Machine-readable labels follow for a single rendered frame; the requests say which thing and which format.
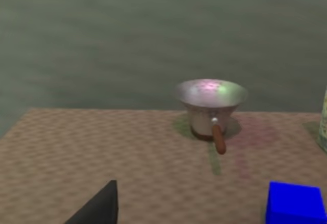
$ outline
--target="blurry background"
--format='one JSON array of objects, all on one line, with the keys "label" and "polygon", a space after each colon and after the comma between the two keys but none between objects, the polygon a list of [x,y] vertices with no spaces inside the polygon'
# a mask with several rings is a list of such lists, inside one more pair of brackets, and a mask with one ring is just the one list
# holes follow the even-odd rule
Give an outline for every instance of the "blurry background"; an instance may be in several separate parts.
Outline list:
[{"label": "blurry background", "polygon": [[29,107],[180,109],[238,82],[241,110],[320,112],[327,0],[0,0],[0,133]]}]

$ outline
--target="metallic bowl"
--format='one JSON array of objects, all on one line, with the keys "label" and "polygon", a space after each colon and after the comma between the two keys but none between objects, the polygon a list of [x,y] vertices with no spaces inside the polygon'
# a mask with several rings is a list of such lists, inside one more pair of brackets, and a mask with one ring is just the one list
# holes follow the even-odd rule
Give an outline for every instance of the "metallic bowl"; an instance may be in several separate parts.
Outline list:
[{"label": "metallic bowl", "polygon": [[177,98],[184,104],[203,108],[233,107],[245,102],[248,92],[242,86],[213,79],[190,80],[176,88]]}]

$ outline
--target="blue block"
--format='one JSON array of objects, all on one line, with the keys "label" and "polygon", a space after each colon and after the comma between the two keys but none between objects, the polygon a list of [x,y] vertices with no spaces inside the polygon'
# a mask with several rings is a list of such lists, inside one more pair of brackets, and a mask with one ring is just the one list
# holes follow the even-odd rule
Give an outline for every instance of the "blue block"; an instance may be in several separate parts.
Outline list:
[{"label": "blue block", "polygon": [[270,182],[266,224],[325,224],[320,189]]}]

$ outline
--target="brown table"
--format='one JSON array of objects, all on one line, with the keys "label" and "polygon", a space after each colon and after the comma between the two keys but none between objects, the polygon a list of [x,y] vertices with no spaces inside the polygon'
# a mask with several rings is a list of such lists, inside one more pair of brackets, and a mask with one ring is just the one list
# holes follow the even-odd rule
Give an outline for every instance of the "brown table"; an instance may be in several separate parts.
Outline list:
[{"label": "brown table", "polygon": [[259,224],[270,180],[327,191],[319,114],[233,117],[218,157],[183,112],[32,109],[0,140],[0,223],[63,223],[112,179],[122,224]]}]

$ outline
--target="brown handle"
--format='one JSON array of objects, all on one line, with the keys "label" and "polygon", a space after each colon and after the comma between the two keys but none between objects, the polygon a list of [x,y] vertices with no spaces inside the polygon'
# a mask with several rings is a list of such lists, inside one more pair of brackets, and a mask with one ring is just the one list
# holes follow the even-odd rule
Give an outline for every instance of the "brown handle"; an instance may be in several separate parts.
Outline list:
[{"label": "brown handle", "polygon": [[214,136],[214,142],[216,145],[217,152],[219,154],[225,154],[226,152],[225,139],[223,137],[223,133],[219,125],[213,125],[213,136]]}]

